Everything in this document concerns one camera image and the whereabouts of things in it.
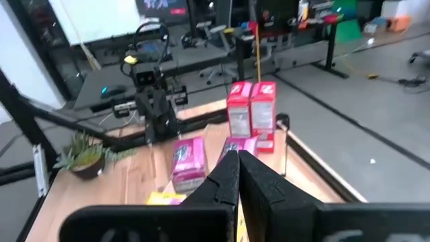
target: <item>pink package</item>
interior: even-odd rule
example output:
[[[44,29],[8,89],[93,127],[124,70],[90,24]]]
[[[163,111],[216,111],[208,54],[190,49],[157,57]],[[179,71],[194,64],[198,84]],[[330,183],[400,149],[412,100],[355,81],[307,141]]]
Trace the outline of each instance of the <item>pink package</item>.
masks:
[[[206,178],[202,137],[175,142],[172,182],[177,193],[194,191]]]
[[[228,151],[246,150],[255,156],[257,155],[256,144],[257,144],[257,137],[253,137],[253,138],[228,137],[226,139],[226,142],[224,143],[224,147],[222,148],[222,153],[218,162],[222,160],[222,158],[227,154]]]

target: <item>potted plant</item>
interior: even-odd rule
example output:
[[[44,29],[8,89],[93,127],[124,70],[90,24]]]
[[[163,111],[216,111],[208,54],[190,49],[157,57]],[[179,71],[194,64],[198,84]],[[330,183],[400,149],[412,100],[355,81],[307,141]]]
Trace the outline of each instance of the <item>potted plant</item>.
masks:
[[[101,144],[93,144],[88,135],[76,133],[71,144],[63,149],[54,168],[69,170],[81,179],[93,179],[100,175],[107,162],[120,160],[133,153],[134,150],[114,153]]]

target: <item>floor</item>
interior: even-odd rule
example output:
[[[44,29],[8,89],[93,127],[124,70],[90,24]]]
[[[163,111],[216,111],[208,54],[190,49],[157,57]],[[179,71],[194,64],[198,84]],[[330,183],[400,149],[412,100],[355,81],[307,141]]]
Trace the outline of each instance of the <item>floor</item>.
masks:
[[[430,35],[425,35],[429,32],[430,26],[414,28],[399,38],[403,40],[401,42],[358,52],[343,60],[337,59],[336,67],[350,73],[349,79],[340,79],[308,65],[324,59],[325,43],[279,54],[283,58],[283,71],[277,74],[279,78],[269,74],[273,71],[271,67],[263,67],[266,73],[263,79],[277,81],[277,111],[290,115],[293,132],[370,202],[430,201],[429,186],[421,185],[430,182],[430,173],[423,168],[423,164],[358,127],[364,126],[416,154],[421,160],[430,162],[430,151],[426,149],[430,141],[430,112],[427,112],[430,91],[413,94],[416,89],[368,81],[361,75],[376,72],[392,79],[409,79],[417,75],[430,77],[430,62],[417,59],[413,65],[407,64],[412,52],[430,48]],[[362,43],[357,41],[342,45],[336,52],[342,54],[354,50]],[[293,60],[298,61],[296,68],[292,68]],[[354,71],[345,63],[353,66]],[[249,69],[247,76],[254,75],[254,72]],[[194,91],[189,95],[189,105],[183,108],[224,98],[229,88],[223,85],[226,80],[219,78],[212,82],[212,87],[218,87],[207,89],[206,82],[195,73],[182,77],[182,81],[191,92]],[[316,102],[316,99],[337,110],[338,114]],[[64,113],[79,117],[91,115],[89,111],[76,114],[66,110]],[[339,113],[359,125],[340,117]],[[99,117],[91,121],[98,125],[103,119]],[[68,143],[69,130],[43,121],[39,123],[57,149]],[[114,128],[123,123],[123,120],[110,117],[101,125]],[[14,140],[0,156],[0,167],[32,160],[30,145],[19,135],[20,131],[13,123],[0,125],[0,133],[0,149]],[[15,241],[36,201],[35,187],[34,179],[0,187],[2,241]]]

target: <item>whiteboard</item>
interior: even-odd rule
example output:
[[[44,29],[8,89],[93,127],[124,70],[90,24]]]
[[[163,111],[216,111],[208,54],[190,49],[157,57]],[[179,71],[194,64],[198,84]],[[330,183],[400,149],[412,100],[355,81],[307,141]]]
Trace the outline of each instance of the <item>whiteboard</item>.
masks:
[[[71,46],[132,34],[145,21],[135,0],[49,0]],[[159,28],[148,26],[144,30]]]

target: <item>box label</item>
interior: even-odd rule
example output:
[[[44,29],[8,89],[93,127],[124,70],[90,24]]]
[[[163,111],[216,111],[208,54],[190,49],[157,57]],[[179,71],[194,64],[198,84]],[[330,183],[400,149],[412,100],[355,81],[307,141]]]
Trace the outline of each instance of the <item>box label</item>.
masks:
[[[258,141],[257,142],[257,147],[258,148],[273,148],[273,141],[272,140],[263,140],[263,141]]]
[[[248,107],[229,108],[228,118],[232,136],[244,138],[251,136]]]
[[[204,177],[180,181],[180,182],[176,183],[175,190],[177,192],[194,190],[198,186],[200,186],[203,183],[203,181],[204,181]]]
[[[252,120],[253,128],[273,129],[273,110],[271,102],[253,102]]]

